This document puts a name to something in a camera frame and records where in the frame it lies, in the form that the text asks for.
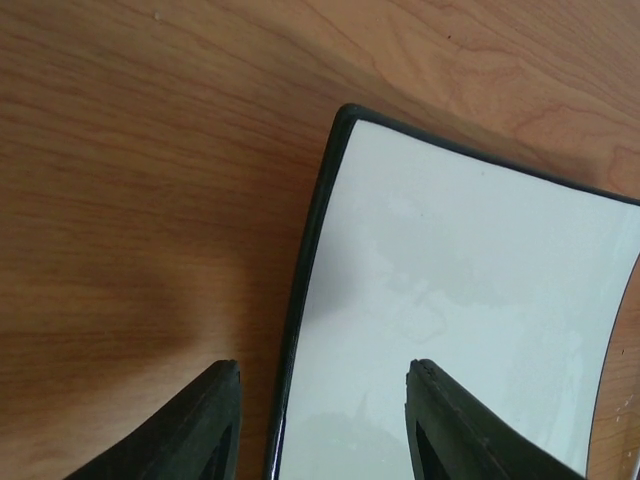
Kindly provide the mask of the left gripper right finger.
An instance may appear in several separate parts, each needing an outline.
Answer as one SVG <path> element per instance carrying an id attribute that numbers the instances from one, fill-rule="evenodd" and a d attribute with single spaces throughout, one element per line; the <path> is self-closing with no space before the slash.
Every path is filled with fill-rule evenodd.
<path id="1" fill-rule="evenodd" d="M 580 479 L 508 426 L 435 362 L 414 360 L 405 417 L 416 479 Z"/>

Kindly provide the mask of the white square plate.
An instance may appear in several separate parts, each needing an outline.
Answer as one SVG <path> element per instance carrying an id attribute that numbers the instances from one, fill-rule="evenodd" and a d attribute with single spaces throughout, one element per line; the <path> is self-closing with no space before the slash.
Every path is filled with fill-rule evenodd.
<path id="1" fill-rule="evenodd" d="M 420 359 L 584 473 L 638 257 L 637 200 L 341 107 L 291 288 L 265 477 L 411 478 L 406 375 Z"/>

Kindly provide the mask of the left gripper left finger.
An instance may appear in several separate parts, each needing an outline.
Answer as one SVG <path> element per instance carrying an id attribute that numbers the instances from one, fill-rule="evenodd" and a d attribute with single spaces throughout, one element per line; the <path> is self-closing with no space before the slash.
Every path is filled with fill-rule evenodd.
<path id="1" fill-rule="evenodd" d="M 233 479 L 241 429 L 238 363 L 217 361 L 70 479 Z"/>

